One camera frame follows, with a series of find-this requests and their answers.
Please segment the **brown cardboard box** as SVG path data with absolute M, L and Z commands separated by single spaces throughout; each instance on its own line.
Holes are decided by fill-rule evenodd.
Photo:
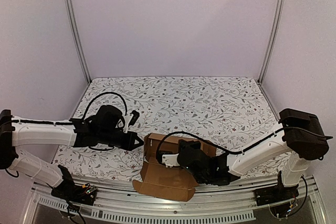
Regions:
M 198 186 L 194 176 L 183 166 L 167 168 L 157 160 L 159 151 L 179 153 L 177 160 L 183 162 L 196 158 L 205 164 L 206 158 L 216 155 L 216 147 L 203 143 L 195 137 L 169 136 L 150 133 L 144 139 L 144 160 L 140 171 L 141 180 L 133 180 L 135 191 L 140 194 L 175 201 L 189 201 Z

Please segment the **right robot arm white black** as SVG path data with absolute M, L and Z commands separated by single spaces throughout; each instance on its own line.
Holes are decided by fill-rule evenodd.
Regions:
M 261 163 L 289 152 L 291 156 L 280 171 L 280 182 L 271 190 L 271 196 L 282 201 L 298 185 L 311 161 L 325 156 L 332 137 L 324 134 L 315 114 L 284 109 L 279 116 L 270 132 L 240 151 L 210 157 L 201 149 L 184 147 L 179 151 L 177 163 L 199 184 L 226 186 Z

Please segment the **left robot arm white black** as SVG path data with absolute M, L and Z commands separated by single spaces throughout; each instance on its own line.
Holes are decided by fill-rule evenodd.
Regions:
M 1 112 L 1 169 L 15 170 L 57 188 L 67 200 L 78 195 L 68 169 L 52 165 L 22 148 L 23 145 L 64 145 L 74 148 L 104 144 L 125 151 L 143 146 L 136 132 L 130 131 L 139 118 L 137 111 L 123 114 L 112 105 L 103 105 L 89 117 L 63 121 L 29 120 Z

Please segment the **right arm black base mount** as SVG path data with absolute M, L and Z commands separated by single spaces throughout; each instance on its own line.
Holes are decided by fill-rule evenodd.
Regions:
M 277 184 L 269 187 L 264 187 L 260 189 L 256 189 L 253 191 L 255 196 L 255 201 L 257 206 L 264 206 L 275 204 L 277 202 L 294 199 L 296 201 L 296 197 L 299 196 L 298 193 L 298 184 L 291 187 L 285 187 L 282 182 L 282 171 L 280 171 L 277 175 Z M 292 212 L 294 207 L 294 203 L 284 203 L 279 205 L 274 205 L 269 208 L 271 214 L 278 218 L 287 218 Z

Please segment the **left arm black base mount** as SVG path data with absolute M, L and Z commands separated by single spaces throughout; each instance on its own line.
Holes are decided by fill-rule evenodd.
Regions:
M 89 183 L 81 186 L 76 185 L 66 167 L 58 165 L 58 168 L 62 173 L 62 182 L 52 188 L 51 195 L 67 201 L 93 206 L 98 191 L 97 187 Z

